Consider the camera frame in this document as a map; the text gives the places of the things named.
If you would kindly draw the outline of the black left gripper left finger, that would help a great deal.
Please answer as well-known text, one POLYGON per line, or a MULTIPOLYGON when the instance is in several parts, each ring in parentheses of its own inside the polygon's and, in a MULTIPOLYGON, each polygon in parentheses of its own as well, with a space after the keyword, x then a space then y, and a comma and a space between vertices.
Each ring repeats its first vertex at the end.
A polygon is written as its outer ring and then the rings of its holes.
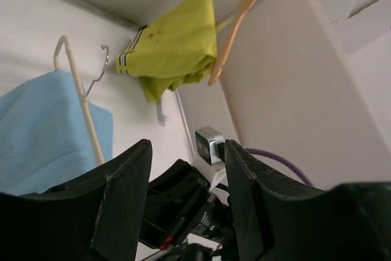
POLYGON ((134 260, 151 166, 143 139, 44 193, 1 194, 1 259, 134 260))

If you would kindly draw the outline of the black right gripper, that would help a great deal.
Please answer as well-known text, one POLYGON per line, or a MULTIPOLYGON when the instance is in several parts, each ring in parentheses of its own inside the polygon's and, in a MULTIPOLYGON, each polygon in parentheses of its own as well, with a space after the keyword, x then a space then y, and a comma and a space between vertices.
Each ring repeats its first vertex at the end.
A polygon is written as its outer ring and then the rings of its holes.
POLYGON ((162 250, 183 241, 209 187, 200 172, 177 160, 148 184, 139 241, 162 250))

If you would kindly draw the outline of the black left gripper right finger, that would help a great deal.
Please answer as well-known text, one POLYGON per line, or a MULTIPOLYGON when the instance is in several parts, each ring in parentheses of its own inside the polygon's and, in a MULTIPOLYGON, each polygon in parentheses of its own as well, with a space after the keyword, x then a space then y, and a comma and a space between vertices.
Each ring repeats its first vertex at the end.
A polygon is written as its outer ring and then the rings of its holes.
POLYGON ((321 190, 225 142, 240 260, 389 260, 390 183, 321 190))

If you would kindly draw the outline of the light blue trousers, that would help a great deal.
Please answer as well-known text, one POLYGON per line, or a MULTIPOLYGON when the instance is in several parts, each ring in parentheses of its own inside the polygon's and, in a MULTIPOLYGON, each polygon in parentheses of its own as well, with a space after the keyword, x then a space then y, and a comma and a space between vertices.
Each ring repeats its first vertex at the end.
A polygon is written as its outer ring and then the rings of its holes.
POLYGON ((49 72, 1 97, 1 192, 42 193, 96 166, 70 73, 49 72))

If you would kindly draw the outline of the white plastic hanger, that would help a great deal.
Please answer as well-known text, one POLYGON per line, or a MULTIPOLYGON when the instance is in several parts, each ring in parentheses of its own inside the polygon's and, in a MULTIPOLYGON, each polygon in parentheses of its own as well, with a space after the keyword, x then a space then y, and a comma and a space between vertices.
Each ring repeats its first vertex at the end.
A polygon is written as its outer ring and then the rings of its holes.
POLYGON ((81 77, 78 72, 78 67, 76 65, 76 61, 75 61, 75 57, 74 57, 73 50, 71 47, 71 43, 66 35, 62 35, 59 38, 57 45, 56 45, 56 48, 54 50, 54 53, 53 53, 54 69, 55 70, 60 69, 59 54, 60 54, 60 51, 63 47, 65 48, 65 54, 67 55, 68 64, 70 66, 70 70, 71 70, 71 74, 73 77, 73 82, 75 85, 76 93, 78 94, 79 104, 82 109, 84 121, 85 121, 86 128, 87 128, 87 131, 89 134, 91 145, 93 148, 95 160, 97 162, 97 165, 99 166, 104 163, 104 156, 101 151, 101 145, 99 143, 97 133, 95 131, 95 127, 93 124, 92 116, 90 114, 88 96, 89 96, 93 86, 95 85, 95 83, 99 82, 106 72, 106 69, 107 69, 108 63, 109 63, 110 50, 107 45, 101 45, 101 49, 103 51, 105 51, 105 60, 104 60, 104 64, 103 64, 103 69, 102 69, 99 77, 94 79, 91 82, 90 86, 88 87, 87 91, 85 91, 83 88, 83 85, 82 85, 81 77))

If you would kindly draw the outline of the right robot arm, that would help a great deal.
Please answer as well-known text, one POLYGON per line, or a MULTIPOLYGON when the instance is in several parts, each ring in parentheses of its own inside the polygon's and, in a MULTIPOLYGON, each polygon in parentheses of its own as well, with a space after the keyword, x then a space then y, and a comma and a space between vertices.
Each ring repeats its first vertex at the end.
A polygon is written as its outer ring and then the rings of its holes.
POLYGON ((219 244, 233 241, 231 209, 212 193, 213 188, 195 167, 177 160, 148 185, 139 242, 165 251, 189 234, 219 244))

